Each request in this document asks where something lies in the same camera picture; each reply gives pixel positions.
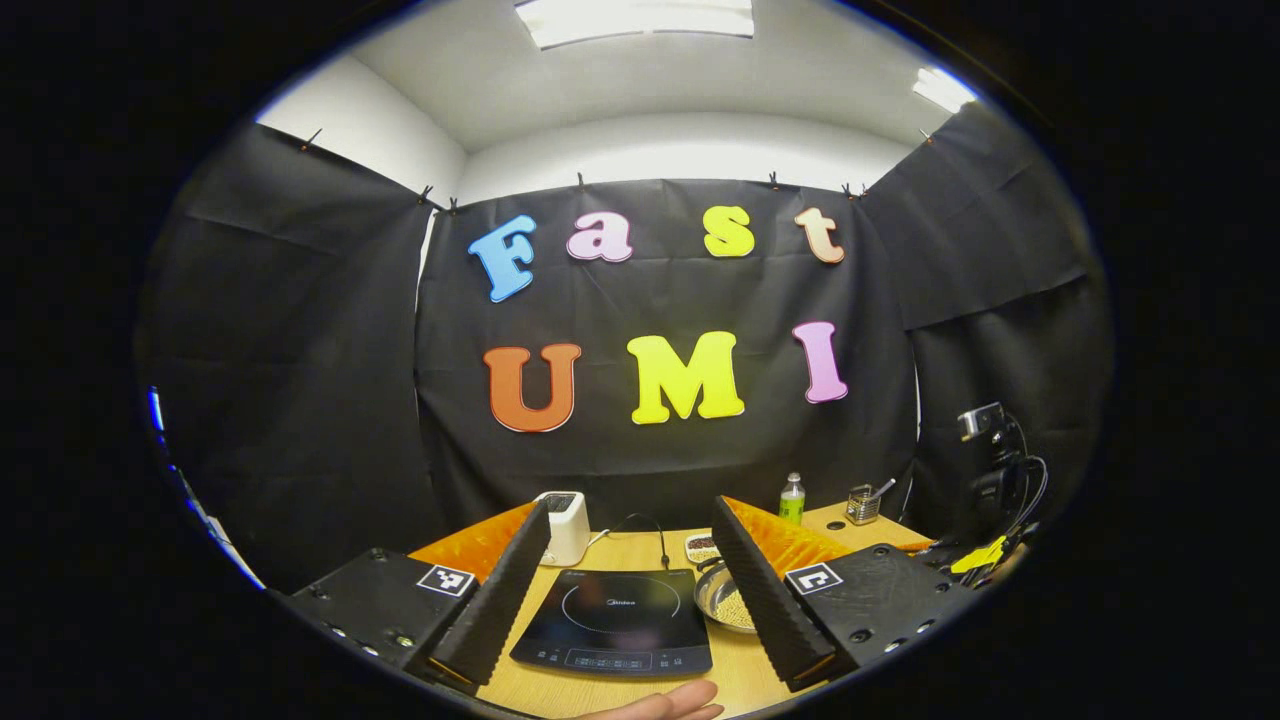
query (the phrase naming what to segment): induction cooktop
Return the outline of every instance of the induction cooktop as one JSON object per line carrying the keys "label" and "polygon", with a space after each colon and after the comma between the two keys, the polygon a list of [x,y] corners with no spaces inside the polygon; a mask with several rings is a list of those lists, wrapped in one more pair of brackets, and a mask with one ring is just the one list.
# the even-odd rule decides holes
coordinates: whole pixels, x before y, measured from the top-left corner
{"label": "induction cooktop", "polygon": [[692,570],[562,570],[512,660],[600,675],[691,675],[712,669]]}

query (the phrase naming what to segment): peach letter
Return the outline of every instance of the peach letter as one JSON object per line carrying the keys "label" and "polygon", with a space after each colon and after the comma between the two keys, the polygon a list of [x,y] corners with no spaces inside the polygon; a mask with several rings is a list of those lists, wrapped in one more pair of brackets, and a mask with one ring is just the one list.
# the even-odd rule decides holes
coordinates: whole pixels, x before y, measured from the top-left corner
{"label": "peach letter", "polygon": [[809,250],[823,263],[840,263],[845,259],[845,249],[832,245],[827,231],[836,229],[836,220],[823,218],[822,210],[809,208],[796,215],[796,224],[804,225],[804,233],[809,238]]}

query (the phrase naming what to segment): ridged rubber pad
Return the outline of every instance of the ridged rubber pad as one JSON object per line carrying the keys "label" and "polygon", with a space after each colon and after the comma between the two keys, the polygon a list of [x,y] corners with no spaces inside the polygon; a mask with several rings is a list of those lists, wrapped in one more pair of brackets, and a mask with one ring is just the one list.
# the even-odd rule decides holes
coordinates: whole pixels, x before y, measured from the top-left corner
{"label": "ridged rubber pad", "polygon": [[[430,660],[420,656],[419,660],[434,666],[429,667],[433,675],[444,675],[463,688],[489,683],[550,539],[547,503],[540,501],[511,538],[489,582],[480,585],[439,644],[430,651]],[[445,673],[439,673],[440,665]]]}
{"label": "ridged rubber pad", "polygon": [[840,665],[836,647],[813,624],[723,497],[716,498],[712,539],[742,593],[755,633],[778,679],[792,691],[806,688]]}

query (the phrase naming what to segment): hand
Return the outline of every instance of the hand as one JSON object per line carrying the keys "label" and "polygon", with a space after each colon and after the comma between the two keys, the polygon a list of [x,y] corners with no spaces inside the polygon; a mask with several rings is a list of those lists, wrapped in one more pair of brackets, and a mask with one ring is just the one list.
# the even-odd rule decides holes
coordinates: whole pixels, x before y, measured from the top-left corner
{"label": "hand", "polygon": [[573,720],[710,720],[724,712],[723,705],[707,705],[719,688],[710,680],[690,680],[666,693],[643,697],[630,705],[580,715]]}

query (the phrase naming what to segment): metal utensil holder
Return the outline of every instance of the metal utensil holder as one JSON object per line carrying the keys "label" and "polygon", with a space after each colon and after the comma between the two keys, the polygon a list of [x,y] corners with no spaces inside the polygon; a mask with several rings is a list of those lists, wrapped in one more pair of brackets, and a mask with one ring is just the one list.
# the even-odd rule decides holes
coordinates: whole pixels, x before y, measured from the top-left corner
{"label": "metal utensil holder", "polygon": [[845,515],[855,525],[867,525],[879,518],[879,497],[872,497],[876,488],[872,486],[858,486],[849,491],[849,505]]}

